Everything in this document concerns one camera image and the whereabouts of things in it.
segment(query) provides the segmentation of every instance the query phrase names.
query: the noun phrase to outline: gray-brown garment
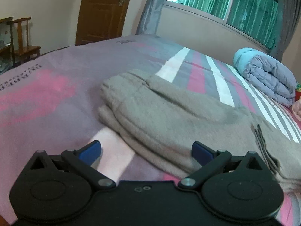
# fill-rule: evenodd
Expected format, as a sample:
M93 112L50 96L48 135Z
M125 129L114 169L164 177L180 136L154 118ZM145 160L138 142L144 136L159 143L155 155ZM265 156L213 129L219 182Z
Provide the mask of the gray-brown garment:
M282 176L277 177L282 187L293 190L299 184L300 144L244 107L234 108L139 70L106 80L101 96L105 101L99 107L101 121L139 155L166 172L184 177L200 168L191 158L191 146L196 140L233 155L253 150L264 156L254 134L259 124L266 142L265 153L268 151L280 162Z

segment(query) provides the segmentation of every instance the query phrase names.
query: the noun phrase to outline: brown wooden door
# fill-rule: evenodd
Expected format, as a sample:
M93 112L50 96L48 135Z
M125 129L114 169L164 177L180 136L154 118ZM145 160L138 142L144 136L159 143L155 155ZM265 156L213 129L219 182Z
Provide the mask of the brown wooden door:
M130 0L82 0L76 45L120 37Z

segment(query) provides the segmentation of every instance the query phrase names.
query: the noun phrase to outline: bed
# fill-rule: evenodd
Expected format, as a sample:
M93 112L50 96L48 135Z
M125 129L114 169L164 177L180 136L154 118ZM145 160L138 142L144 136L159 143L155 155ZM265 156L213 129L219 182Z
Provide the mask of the bed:
M175 180L137 155L108 127L97 108L103 80L140 69L173 84L262 115L289 139L301 143L301 123L290 111L246 82L230 65L155 35L136 35L72 46L27 62L0 76L0 214L13 223L9 190L32 154L79 149L99 140L97 170L119 180ZM286 193L277 216L299 225L301 195Z

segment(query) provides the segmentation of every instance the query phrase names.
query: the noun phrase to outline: light blue quilt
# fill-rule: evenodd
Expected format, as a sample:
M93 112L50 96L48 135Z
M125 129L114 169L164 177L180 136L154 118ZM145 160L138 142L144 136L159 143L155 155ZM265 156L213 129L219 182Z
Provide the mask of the light blue quilt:
M270 98L286 107L293 104L296 79L278 60L245 47L235 53L233 65L246 80Z

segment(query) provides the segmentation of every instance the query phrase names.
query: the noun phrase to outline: window sill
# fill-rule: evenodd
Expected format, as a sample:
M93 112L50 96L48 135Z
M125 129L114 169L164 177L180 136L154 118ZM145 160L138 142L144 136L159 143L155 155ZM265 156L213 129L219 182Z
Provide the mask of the window sill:
M211 15L209 13L203 12L201 10L198 10L198 9L193 8L193 7L189 7L189 6L180 4L180 3L175 3L175 2L171 2L171 1L165 1L163 3L163 5L165 7L169 7L169 8L176 8L177 10L181 10L181 12L193 15L193 16L198 17L198 18L202 17L203 19L214 21L214 22L220 24L221 26L223 26L225 29L227 29L227 30L229 30L231 32L234 32L236 34L242 35L245 38L247 38L248 40L251 40L258 47L260 47L263 52L265 52L265 53L270 53L271 52L270 49L268 49L266 46L264 46L263 44L261 44L260 42L258 42L257 40L255 40L254 38L252 38L249 35L243 33L242 31L234 28L233 26L226 24L225 20L223 20L223 19L220 19L220 18L218 18L216 16L213 16L213 15Z

